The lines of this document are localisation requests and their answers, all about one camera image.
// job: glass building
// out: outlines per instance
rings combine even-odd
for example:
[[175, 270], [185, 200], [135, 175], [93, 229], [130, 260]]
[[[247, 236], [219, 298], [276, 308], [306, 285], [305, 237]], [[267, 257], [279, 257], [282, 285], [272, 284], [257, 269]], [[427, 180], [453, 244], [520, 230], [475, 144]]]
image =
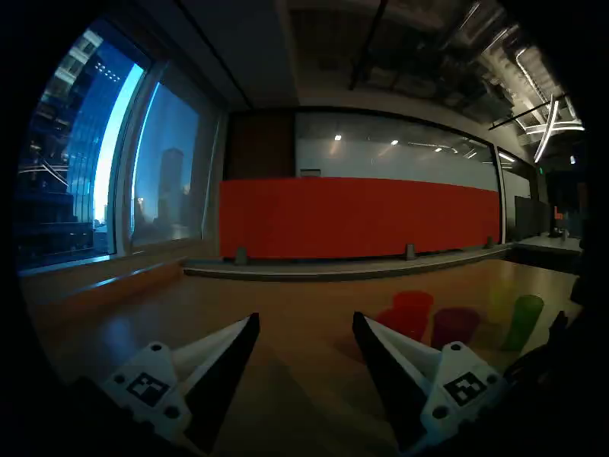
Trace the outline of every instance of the glass building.
[[95, 210], [94, 188], [100, 185], [107, 198], [109, 175], [103, 173], [99, 183], [96, 176], [100, 168], [110, 169], [112, 157], [101, 163], [100, 150], [134, 67], [87, 30], [47, 84], [19, 160], [13, 229], [20, 267], [109, 253], [106, 243], [94, 243], [96, 230], [107, 232], [104, 203]]

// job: wooden panel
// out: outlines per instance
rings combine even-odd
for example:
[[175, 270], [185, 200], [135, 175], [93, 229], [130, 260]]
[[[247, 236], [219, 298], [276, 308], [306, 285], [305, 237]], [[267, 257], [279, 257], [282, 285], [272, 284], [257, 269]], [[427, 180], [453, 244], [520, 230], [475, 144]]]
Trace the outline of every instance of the wooden panel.
[[293, 176], [294, 114], [232, 114], [226, 143], [225, 179]]
[[499, 194], [473, 187], [360, 178], [223, 181], [220, 254], [339, 258], [499, 241]]

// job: red cup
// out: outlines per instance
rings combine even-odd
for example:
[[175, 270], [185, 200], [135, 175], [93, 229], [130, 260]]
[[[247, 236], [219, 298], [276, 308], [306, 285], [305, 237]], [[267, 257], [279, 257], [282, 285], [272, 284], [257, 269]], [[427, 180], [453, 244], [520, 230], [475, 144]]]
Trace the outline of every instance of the red cup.
[[377, 322], [416, 341], [421, 341], [429, 320], [433, 297], [426, 292], [409, 290], [394, 296], [393, 308], [386, 309]]

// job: recessed light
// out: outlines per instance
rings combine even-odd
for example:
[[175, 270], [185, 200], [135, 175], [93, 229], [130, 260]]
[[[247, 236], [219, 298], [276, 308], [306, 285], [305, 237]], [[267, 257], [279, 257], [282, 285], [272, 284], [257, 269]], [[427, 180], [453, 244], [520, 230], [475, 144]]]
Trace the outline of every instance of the recessed light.
[[503, 154], [503, 152], [499, 153], [499, 157], [503, 157], [505, 160], [509, 160], [510, 162], [516, 161], [515, 159], [511, 158], [509, 155]]

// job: glass wall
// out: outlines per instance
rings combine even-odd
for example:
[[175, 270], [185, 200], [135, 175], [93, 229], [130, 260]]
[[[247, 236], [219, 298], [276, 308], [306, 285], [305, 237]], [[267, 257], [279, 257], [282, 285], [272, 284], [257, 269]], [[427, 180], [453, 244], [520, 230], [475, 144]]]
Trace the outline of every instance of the glass wall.
[[96, 22], [48, 82], [19, 156], [14, 245], [20, 267], [113, 253], [107, 243], [110, 169], [147, 59]]
[[171, 62], [93, 23], [46, 85], [19, 156], [18, 268], [200, 238], [220, 114]]
[[499, 192], [488, 145], [433, 126], [358, 113], [298, 113], [296, 175], [424, 181]]
[[219, 109], [175, 67], [157, 83], [132, 179], [134, 246], [200, 238]]

